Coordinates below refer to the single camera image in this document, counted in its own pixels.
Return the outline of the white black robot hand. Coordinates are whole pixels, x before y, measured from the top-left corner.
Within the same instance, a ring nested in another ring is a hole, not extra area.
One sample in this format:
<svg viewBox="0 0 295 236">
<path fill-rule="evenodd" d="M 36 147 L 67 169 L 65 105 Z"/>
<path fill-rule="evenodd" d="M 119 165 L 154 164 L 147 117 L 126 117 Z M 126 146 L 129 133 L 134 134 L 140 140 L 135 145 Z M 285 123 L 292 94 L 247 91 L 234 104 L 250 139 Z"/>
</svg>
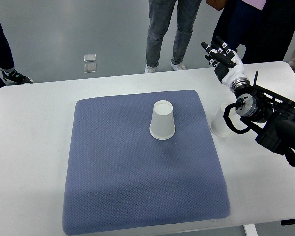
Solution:
<svg viewBox="0 0 295 236">
<path fill-rule="evenodd" d="M 205 59 L 213 66 L 214 73 L 220 83 L 235 92 L 241 85 L 249 85 L 250 81 L 244 74 L 244 65 L 236 51 L 220 37 L 215 37 L 211 44 L 205 42 L 201 46 L 206 51 Z"/>
</svg>

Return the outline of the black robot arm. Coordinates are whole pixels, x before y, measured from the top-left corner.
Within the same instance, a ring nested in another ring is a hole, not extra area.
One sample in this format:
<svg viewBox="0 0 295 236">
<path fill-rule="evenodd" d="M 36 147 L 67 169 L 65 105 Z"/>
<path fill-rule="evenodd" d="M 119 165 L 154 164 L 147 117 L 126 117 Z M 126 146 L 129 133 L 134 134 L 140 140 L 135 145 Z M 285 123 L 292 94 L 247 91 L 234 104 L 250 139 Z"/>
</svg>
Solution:
<svg viewBox="0 0 295 236">
<path fill-rule="evenodd" d="M 243 130 L 235 128 L 228 117 L 228 109 L 223 115 L 226 125 L 237 134 L 253 130 L 258 144 L 285 156 L 295 167 L 295 102 L 257 84 L 250 84 L 246 78 L 235 80 L 231 91 L 236 97 L 231 107 L 247 127 Z"/>
</svg>

